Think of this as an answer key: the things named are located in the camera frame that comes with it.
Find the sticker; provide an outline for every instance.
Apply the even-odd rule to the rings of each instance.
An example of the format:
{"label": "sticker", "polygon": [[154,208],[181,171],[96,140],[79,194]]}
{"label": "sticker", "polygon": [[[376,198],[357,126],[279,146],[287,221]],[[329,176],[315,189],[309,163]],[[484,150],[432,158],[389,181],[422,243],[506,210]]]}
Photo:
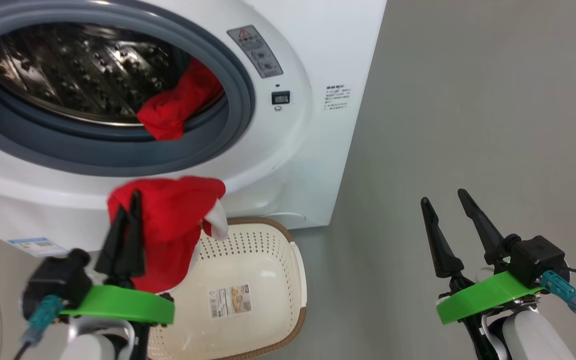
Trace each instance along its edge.
{"label": "sticker", "polygon": [[62,248],[58,244],[53,243],[45,237],[37,237],[35,239],[8,240],[7,242],[16,246],[16,248],[22,249],[35,258],[45,258],[47,256],[68,254],[68,250]]}
{"label": "sticker", "polygon": [[210,318],[220,319],[252,311],[250,287],[239,285],[208,291]]}
{"label": "sticker", "polygon": [[346,109],[350,100],[350,88],[346,85],[326,86],[324,111]]}
{"label": "sticker", "polygon": [[246,53],[262,79],[284,73],[273,51],[253,25],[228,30],[228,35]]}

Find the red cloth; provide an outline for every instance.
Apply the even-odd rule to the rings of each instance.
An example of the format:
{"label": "red cloth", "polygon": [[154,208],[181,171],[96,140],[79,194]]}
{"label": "red cloth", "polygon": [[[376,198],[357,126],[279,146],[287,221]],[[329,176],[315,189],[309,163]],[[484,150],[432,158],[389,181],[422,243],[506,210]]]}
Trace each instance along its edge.
{"label": "red cloth", "polygon": [[137,119],[158,141],[179,139],[184,134],[186,120],[222,91],[214,73],[192,59],[176,87],[146,101],[137,112]]}
{"label": "red cloth", "polygon": [[134,191],[141,192],[146,274],[132,278],[135,289],[160,293],[173,289],[188,273],[201,236],[199,223],[226,193],[216,178],[144,178],[115,189],[108,198],[110,222],[119,204],[126,210]]}

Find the green bracket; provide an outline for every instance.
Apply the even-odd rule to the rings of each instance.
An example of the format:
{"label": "green bracket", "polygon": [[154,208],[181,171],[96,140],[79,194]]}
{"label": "green bracket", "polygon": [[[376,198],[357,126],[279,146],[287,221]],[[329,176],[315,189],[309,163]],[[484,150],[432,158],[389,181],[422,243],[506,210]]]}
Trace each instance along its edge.
{"label": "green bracket", "polygon": [[437,305],[437,313],[441,323],[446,325],[543,289],[528,289],[508,271],[504,271],[451,295]]}
{"label": "green bracket", "polygon": [[169,325],[175,318],[175,303],[151,292],[94,285],[77,309],[61,314]]}

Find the basket label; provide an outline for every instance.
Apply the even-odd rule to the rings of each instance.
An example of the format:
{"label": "basket label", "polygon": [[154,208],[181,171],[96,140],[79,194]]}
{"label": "basket label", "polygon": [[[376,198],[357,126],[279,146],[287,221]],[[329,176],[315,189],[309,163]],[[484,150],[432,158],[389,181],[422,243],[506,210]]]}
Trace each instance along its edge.
{"label": "basket label", "polygon": [[210,318],[221,319],[252,311],[249,285],[222,287],[208,291]]}

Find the laundry basket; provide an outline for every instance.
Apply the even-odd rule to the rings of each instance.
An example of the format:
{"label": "laundry basket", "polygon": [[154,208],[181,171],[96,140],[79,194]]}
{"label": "laundry basket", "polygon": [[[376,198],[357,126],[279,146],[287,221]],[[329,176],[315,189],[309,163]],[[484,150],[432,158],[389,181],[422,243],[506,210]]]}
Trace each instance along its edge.
{"label": "laundry basket", "polygon": [[229,221],[228,239],[202,234],[199,259],[174,298],[174,324],[153,327],[152,360],[244,360],[280,349],[306,319],[306,273],[279,223]]}

